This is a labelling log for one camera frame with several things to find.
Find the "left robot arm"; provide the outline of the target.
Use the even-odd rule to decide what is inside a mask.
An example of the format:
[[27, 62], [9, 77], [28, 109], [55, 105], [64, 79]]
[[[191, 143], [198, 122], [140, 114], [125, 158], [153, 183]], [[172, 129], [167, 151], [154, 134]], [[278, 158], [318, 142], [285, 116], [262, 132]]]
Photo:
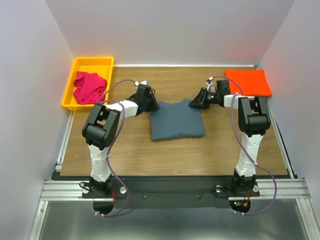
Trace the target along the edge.
[[139, 83], [136, 93], [129, 98], [114, 101], [112, 104], [105, 103], [106, 101], [98, 102], [92, 107], [82, 129], [82, 136], [90, 152], [91, 173], [89, 183], [82, 183], [81, 188], [83, 192], [91, 192], [101, 197], [114, 193], [108, 158], [125, 118], [136, 117], [159, 108], [155, 90], [145, 83]]

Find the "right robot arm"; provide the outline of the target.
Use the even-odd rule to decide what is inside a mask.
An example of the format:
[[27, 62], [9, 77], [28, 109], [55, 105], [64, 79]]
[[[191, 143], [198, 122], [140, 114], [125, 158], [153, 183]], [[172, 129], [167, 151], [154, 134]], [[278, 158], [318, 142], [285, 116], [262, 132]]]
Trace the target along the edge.
[[239, 138], [234, 116], [231, 117], [232, 129], [240, 145], [239, 160], [231, 178], [230, 189], [233, 193], [246, 193], [255, 189], [256, 168], [269, 171], [260, 166], [257, 156], [261, 141], [271, 126], [271, 118], [264, 96], [244, 96], [244, 91], [232, 79], [224, 80], [213, 78], [206, 80], [207, 87], [200, 89], [198, 95], [189, 103], [189, 107], [208, 109], [210, 105], [219, 105], [230, 108], [231, 112], [238, 111], [238, 128], [241, 131]]

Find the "grey-blue t-shirt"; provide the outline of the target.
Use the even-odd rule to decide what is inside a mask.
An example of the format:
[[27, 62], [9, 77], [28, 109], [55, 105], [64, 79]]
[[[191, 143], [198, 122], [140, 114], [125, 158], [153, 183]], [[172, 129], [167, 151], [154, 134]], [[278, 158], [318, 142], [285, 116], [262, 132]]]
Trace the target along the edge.
[[203, 137], [205, 127], [201, 110], [189, 107], [191, 100], [167, 103], [159, 101], [159, 108], [150, 113], [153, 141]]

